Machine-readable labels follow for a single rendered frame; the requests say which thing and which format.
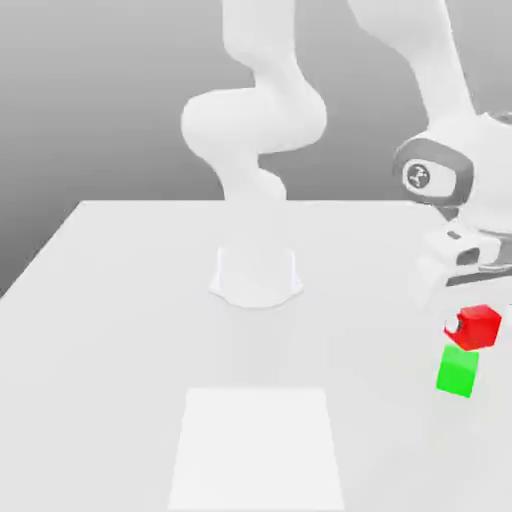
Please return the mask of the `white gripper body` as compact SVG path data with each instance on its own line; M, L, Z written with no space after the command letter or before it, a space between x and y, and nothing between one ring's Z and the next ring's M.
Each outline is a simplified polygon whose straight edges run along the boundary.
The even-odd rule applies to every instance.
M512 264L449 266L431 256L420 256L415 262L415 306L425 309L447 287L504 277L512 277Z

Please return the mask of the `small red cube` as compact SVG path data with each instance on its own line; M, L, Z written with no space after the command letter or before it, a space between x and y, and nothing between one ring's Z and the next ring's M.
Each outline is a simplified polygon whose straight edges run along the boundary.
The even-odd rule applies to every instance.
M488 305L463 307L456 319L456 328L444 327L443 332L461 349L474 351L495 344L502 316Z

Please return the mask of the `small green cube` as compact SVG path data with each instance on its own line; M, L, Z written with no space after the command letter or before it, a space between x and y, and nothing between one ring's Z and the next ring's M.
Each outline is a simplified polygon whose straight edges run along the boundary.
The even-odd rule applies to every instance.
M479 364L479 353L457 345L445 345L436 378L436 388L470 398Z

